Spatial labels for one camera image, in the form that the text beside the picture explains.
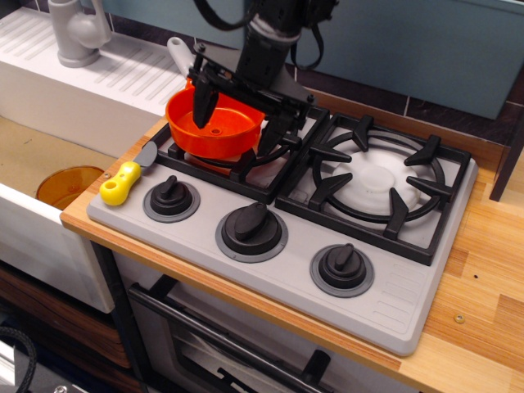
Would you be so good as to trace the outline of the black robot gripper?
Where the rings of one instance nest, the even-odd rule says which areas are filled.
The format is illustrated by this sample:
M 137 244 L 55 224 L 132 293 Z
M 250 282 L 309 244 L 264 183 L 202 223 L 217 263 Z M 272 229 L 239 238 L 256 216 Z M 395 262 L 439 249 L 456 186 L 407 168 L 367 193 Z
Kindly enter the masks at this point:
M 223 94 L 266 114 L 257 157 L 267 156 L 277 145 L 300 147 L 297 123 L 305 122 L 314 98 L 285 68 L 299 37 L 299 30 L 280 31 L 266 22 L 251 22 L 241 51 L 197 44 L 189 70 L 195 87 L 195 125 L 204 128 L 209 123 Z

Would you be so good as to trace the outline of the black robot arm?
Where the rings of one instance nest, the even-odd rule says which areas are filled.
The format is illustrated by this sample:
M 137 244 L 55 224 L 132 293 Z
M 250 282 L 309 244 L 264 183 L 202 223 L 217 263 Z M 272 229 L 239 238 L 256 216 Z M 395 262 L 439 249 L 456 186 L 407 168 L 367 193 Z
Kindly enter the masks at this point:
M 240 101 L 268 117 L 258 152 L 269 154 L 286 132 L 301 129 L 314 96 L 287 72 L 287 59 L 296 59 L 303 29 L 312 31 L 324 49 L 319 23 L 330 20 L 335 1 L 254 1 L 238 22 L 223 20 L 207 1 L 196 8 L 208 24 L 229 31 L 246 28 L 242 50 L 196 46 L 189 70 L 195 88 L 193 121 L 203 127 L 213 115 L 219 95 Z

